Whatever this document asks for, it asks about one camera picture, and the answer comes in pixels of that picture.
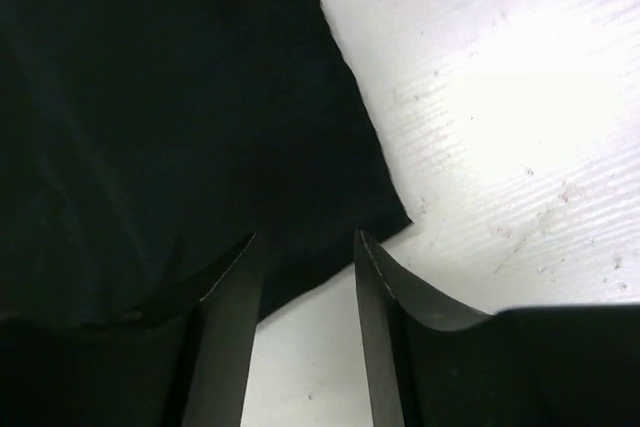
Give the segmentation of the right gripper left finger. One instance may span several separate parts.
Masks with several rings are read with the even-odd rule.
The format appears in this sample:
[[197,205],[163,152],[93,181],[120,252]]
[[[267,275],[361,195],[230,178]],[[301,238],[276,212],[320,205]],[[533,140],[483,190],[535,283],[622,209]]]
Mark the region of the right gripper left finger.
[[258,239],[108,321],[1,317],[5,426],[236,426],[260,305]]

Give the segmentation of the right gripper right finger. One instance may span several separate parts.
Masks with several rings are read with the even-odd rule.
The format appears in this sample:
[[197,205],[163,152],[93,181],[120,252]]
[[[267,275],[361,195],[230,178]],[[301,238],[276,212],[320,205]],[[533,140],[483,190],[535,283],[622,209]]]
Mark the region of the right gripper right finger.
[[635,426],[639,309],[487,314],[354,239],[358,314],[377,426]]

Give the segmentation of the black cloth placemat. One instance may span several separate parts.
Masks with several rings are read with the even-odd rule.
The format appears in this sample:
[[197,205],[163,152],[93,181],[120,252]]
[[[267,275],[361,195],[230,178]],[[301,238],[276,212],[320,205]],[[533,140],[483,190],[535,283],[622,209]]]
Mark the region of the black cloth placemat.
[[248,234],[260,313],[410,221],[320,0],[1,0],[1,306],[98,321]]

